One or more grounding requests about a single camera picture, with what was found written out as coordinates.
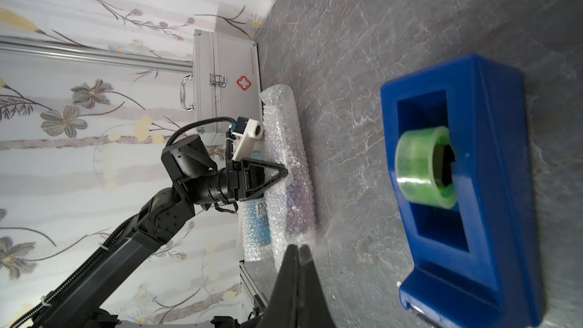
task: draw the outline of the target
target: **case handle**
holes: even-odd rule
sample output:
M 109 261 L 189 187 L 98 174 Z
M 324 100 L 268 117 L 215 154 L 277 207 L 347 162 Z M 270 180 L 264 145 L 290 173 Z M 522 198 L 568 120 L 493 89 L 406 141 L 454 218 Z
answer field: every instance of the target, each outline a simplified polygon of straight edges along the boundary
M 182 107 L 189 112 L 194 110 L 194 104 L 190 103 L 189 104 L 190 107 L 186 106 L 186 89 L 184 87 L 186 86 L 186 82 L 188 80 L 191 80 L 192 78 L 193 74 L 190 73 L 182 79 L 182 84 L 180 84 L 180 105 L 182 105 Z

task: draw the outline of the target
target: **bubble wrap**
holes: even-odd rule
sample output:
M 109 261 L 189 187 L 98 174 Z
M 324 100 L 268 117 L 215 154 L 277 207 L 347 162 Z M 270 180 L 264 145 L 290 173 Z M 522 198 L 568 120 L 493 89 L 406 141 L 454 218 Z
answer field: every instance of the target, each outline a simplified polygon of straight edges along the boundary
M 305 158 L 293 91 L 275 85 L 262 91 L 265 159 L 286 165 L 289 174 L 265 192 L 275 267 L 289 244 L 314 244 L 314 192 Z
M 255 142 L 254 148 L 251 157 L 263 159 L 263 142 Z M 265 198 L 239 203 L 239 226 L 245 261 L 259 261 L 272 256 Z

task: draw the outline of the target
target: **tape roll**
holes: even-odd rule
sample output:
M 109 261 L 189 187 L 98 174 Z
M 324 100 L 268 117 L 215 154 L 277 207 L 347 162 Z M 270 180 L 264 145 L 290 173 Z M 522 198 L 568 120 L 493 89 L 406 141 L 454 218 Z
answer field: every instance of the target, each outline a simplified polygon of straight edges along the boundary
M 395 153 L 395 173 L 405 199 L 412 203 L 445 209 L 455 206 L 458 198 L 454 184 L 451 180 L 444 184 L 440 176 L 436 180 L 434 172 L 441 175 L 441 159 L 445 147 L 449 149 L 453 161 L 449 129 L 443 126 L 410 130 L 401 135 Z M 450 165 L 446 164 L 444 167 L 449 169 Z M 447 172 L 451 177 L 451 171 L 446 170 Z

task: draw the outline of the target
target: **gray marble surface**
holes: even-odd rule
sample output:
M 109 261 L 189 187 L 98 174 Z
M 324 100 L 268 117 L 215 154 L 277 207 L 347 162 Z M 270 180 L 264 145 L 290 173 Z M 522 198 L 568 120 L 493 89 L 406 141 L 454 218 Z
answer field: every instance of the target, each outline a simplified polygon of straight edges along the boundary
M 387 172 L 380 87 L 471 52 L 522 69 L 542 254 L 541 326 L 583 321 L 583 0 L 277 0 L 261 83 L 295 93 L 318 216 L 315 263 L 338 327 L 416 327 L 412 259 Z M 269 296 L 272 261 L 248 263 Z

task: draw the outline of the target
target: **black cable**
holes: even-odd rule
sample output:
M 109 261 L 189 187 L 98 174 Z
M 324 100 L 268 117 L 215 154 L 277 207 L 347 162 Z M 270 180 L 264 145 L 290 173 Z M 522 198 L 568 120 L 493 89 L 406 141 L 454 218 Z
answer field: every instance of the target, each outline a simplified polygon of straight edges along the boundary
M 121 235 L 121 233 L 124 231 L 124 229 L 128 226 L 129 222 L 131 222 L 131 220 L 136 216 L 133 215 L 130 218 L 128 218 L 125 222 L 121 223 L 119 225 L 119 227 L 117 227 L 111 234 L 109 237 L 107 237 L 107 239 L 103 242 L 102 246 L 109 248 L 113 245 L 113 243 L 118 239 L 118 237 Z M 63 291 L 65 288 L 67 288 L 69 285 L 71 285 L 73 282 L 75 282 L 77 280 L 77 278 L 85 271 L 87 270 L 87 268 L 89 268 L 89 266 L 91 266 L 95 260 L 97 260 L 97 258 L 99 256 L 101 256 L 104 252 L 106 252 L 105 249 L 103 248 L 98 248 L 97 251 L 93 252 L 93 254 L 87 259 L 85 260 L 85 262 L 83 262 L 83 264 L 74 272 L 72 273 L 67 280 L 65 280 L 65 282 L 63 282 L 58 288 L 56 288 L 54 291 L 51 291 L 48 296 L 44 299 L 44 303 L 45 304 L 49 304 L 51 301 L 53 301 L 60 293 L 61 291 Z M 35 315 L 37 315 L 41 310 L 43 310 L 46 306 L 43 305 L 43 303 L 38 304 L 37 306 L 35 306 L 33 309 L 29 310 L 28 313 L 26 313 L 25 315 L 23 315 L 22 317 L 19 318 L 19 320 L 15 321 L 10 328 L 16 328 L 20 325 L 22 325 L 23 323 L 25 323 L 27 320 L 29 320 L 30 318 L 34 317 Z
M 183 134 L 187 130 L 190 130 L 190 129 L 193 129 L 196 127 L 200 127 L 200 126 L 204 126 L 204 125 L 209 125 L 211 123 L 218 123 L 220 121 L 228 121 L 231 124 L 237 123 L 237 121 L 231 117 L 216 117 L 216 118 L 209 118 L 209 119 L 195 121 L 194 123 L 190 123 L 189 125 L 185 125 L 184 127 L 180 128 L 179 130 L 174 132 L 174 134 L 171 135 L 170 138 L 168 138 L 168 142 L 166 142 L 166 147 L 168 147 L 172 143 L 174 143 L 174 141 L 176 141 L 176 139 L 179 137 L 179 135 Z

